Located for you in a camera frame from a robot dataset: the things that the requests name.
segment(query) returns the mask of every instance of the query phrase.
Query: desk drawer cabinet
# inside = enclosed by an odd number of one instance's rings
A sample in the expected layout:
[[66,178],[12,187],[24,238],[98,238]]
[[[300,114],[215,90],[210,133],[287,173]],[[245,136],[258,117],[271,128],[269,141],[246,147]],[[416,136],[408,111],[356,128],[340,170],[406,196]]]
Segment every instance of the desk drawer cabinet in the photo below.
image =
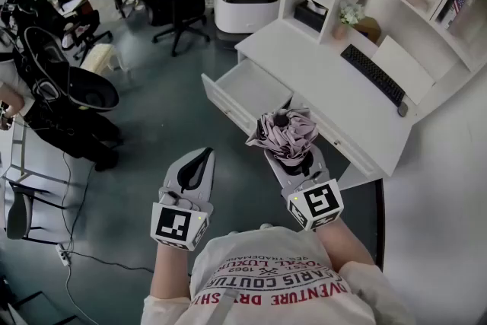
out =
[[246,134],[255,132],[257,120],[292,96],[291,90],[249,59],[243,59],[217,81],[202,75],[208,99]]
[[377,175],[378,168],[367,158],[362,151],[353,145],[348,138],[338,132],[336,127],[320,113],[312,104],[309,104],[301,95],[294,93],[291,107],[308,107],[311,111],[311,120],[317,124],[320,134],[336,149],[339,150],[353,165],[366,177]]

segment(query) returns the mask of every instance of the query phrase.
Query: desktop surface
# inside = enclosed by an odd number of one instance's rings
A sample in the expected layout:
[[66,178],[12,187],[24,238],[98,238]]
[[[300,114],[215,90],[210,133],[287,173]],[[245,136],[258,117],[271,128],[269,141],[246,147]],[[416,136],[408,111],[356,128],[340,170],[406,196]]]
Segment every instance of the desktop surface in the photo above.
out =
[[371,58],[371,41],[349,29],[344,40],[318,45],[277,20],[236,45],[236,49],[282,84],[300,94],[391,175],[414,123],[340,53],[353,44]]

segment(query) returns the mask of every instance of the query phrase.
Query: power outlet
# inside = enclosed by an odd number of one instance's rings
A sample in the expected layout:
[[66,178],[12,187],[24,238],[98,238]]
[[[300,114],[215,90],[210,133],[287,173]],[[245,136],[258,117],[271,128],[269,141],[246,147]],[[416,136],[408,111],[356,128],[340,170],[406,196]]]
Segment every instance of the power outlet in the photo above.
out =
[[56,252],[57,252],[57,254],[59,256],[59,259],[61,259],[61,261],[62,261],[62,265],[64,267],[69,266],[68,254],[64,251],[64,248],[62,247],[61,244],[57,244],[56,245]]

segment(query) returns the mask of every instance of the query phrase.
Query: keyboard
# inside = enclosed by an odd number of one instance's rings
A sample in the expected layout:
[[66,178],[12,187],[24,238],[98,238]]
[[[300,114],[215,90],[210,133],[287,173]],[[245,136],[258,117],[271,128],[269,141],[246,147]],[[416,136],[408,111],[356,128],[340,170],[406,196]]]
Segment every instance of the keyboard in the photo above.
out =
[[404,90],[364,53],[355,46],[349,45],[341,56],[356,67],[363,76],[372,81],[397,107],[400,106],[403,101]]

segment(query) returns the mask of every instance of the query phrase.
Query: flower vase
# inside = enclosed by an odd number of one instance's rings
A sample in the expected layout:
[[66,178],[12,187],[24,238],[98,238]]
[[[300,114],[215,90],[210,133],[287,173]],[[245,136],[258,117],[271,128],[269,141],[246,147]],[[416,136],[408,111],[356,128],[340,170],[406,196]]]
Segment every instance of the flower vase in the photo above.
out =
[[347,35],[348,29],[349,26],[346,24],[340,23],[336,25],[332,32],[333,38],[335,38],[335,40],[343,40]]

